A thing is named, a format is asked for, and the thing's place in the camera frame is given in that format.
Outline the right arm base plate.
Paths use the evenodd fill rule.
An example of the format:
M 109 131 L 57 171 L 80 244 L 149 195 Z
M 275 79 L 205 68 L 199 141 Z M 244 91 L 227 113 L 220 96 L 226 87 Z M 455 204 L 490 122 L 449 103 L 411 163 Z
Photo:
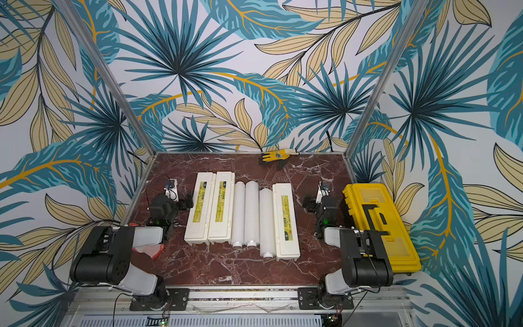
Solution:
M 333 295 L 319 287 L 298 288 L 300 310 L 353 309 L 354 302 L 349 295 Z

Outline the aluminium front rail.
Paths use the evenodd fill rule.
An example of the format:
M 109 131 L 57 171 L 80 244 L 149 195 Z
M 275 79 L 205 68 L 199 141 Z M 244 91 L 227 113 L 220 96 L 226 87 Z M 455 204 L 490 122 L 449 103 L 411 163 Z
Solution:
M 212 315 L 221 313 L 413 313 L 413 304 L 403 286 L 385 287 L 378 293 L 348 296 L 354 307 L 317 304 L 314 287 L 306 286 L 181 286 L 171 287 L 175 295 L 188 294 L 170 305 L 175 314 Z

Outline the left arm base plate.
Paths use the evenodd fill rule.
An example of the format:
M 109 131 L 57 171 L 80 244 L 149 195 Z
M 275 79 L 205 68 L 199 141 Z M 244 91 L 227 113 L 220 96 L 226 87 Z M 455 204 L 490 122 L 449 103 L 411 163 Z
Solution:
M 148 296 L 134 296 L 130 311 L 184 311 L 189 300 L 189 288 L 167 288 Z

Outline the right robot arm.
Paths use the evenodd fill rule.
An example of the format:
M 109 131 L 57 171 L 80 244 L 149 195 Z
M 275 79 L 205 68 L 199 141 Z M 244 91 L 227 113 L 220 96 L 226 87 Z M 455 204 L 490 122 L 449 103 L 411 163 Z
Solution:
M 345 296 L 357 289 L 378 292 L 393 284 L 394 273 L 382 236 L 387 232 L 356 226 L 349 208 L 334 196 L 306 197 L 302 206 L 316 216 L 315 236 L 340 249 L 341 268 L 325 275 L 318 297 Z

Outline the yellow black toolbox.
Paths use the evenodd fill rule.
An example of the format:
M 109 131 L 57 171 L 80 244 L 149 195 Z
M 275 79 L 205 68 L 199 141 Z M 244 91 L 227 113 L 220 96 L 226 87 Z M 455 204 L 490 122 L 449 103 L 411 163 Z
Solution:
M 422 270 L 418 252 L 385 185 L 349 184 L 344 188 L 343 194 L 355 227 L 380 232 L 394 273 L 415 273 Z

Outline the plastic wrap roll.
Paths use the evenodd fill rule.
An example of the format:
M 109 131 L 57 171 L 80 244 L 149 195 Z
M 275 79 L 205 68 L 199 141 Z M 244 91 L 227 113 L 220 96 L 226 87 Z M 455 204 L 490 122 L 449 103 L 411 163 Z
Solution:
M 260 191 L 260 256 L 274 258 L 276 256 L 275 221 L 273 195 L 270 189 Z
M 245 241 L 245 184 L 238 181 L 234 187 L 234 207 L 232 216 L 231 244 L 242 247 Z
M 260 243 L 260 199 L 259 185 L 249 181 L 245 188 L 245 242 L 248 247 L 257 247 Z

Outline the white wrap dispenser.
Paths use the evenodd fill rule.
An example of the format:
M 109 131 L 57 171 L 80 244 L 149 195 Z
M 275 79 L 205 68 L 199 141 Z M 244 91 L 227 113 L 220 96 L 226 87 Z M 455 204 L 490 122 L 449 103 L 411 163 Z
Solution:
M 189 211 L 184 241 L 190 245 L 206 243 L 211 218 L 212 197 L 216 174 L 199 172 L 193 192 L 193 207 Z
M 300 257 L 300 246 L 291 184 L 274 184 L 272 196 L 276 260 L 296 261 Z
M 235 174 L 233 172 L 216 173 L 208 230 L 208 240 L 211 244 L 231 241 L 234 186 Z

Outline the red white work glove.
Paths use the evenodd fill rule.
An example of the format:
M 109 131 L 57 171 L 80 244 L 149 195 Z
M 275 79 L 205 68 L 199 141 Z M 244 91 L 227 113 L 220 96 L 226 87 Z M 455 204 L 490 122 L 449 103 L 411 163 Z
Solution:
M 146 254 L 154 260 L 165 249 L 163 228 L 139 226 L 137 223 L 130 223 L 129 227 L 134 227 L 132 247 L 135 252 Z

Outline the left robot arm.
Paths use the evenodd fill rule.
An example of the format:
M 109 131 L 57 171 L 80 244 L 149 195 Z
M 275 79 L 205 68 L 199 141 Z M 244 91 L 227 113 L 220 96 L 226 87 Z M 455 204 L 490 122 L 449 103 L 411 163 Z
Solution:
M 164 233 L 173 226 L 181 211 L 193 207 L 193 198 L 177 201 L 165 194 L 157 196 L 150 208 L 149 226 L 96 227 L 88 235 L 74 259 L 69 278 L 90 286 L 112 286 L 133 296 L 167 297 L 165 282 L 131 263 L 136 249 L 163 249 Z

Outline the yellow black work glove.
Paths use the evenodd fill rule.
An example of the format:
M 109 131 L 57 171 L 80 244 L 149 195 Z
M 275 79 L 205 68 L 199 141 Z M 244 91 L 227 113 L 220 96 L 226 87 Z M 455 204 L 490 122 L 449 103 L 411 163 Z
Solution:
M 281 149 L 276 151 L 269 151 L 261 154 L 259 159 L 259 165 L 266 166 L 271 162 L 276 162 L 276 169 L 283 170 L 288 160 L 293 155 L 299 155 L 300 153 L 295 149 Z

